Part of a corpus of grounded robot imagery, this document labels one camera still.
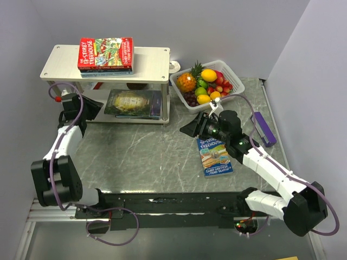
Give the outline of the Alice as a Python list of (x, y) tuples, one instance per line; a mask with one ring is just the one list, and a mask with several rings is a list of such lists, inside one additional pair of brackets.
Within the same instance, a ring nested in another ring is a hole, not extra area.
[(112, 89), (105, 105), (104, 114), (147, 118), (151, 113), (152, 100), (152, 91)]

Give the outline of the Robinson Crusoe book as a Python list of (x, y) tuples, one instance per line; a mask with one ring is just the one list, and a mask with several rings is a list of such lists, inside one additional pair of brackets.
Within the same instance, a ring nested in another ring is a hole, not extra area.
[(159, 119), (162, 111), (162, 93), (159, 90), (153, 91), (150, 118)]

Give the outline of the light blue 143-Storey Treehouse book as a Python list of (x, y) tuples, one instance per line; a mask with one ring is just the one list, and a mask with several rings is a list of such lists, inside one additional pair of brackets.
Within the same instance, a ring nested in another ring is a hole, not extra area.
[(108, 76), (123, 76), (123, 75), (133, 75), (132, 71), (114, 71), (114, 72), (101, 72), (101, 73), (81, 73), (82, 78), (89, 77), (108, 77)]

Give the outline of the Little Women book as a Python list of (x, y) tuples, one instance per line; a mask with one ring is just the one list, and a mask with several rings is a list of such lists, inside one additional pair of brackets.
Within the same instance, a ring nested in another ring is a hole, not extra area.
[(108, 73), (108, 72), (132, 72), (132, 68), (112, 68), (112, 69), (82, 69), (80, 73)]

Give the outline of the red 13-Storey Treehouse book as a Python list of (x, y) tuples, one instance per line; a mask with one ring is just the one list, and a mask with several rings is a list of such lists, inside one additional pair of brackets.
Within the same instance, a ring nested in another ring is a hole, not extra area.
[(82, 38), (79, 44), (78, 69), (133, 69), (134, 44), (131, 37)]

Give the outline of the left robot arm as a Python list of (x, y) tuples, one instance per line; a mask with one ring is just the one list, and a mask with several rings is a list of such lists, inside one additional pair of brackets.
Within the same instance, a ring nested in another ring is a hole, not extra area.
[(100, 218), (107, 212), (107, 203), (98, 188), (83, 187), (72, 156), (85, 135), (87, 121), (96, 118), (103, 103), (72, 93), (56, 99), (63, 106), (56, 140), (44, 158), (31, 165), (38, 201), (44, 207), (84, 204)]

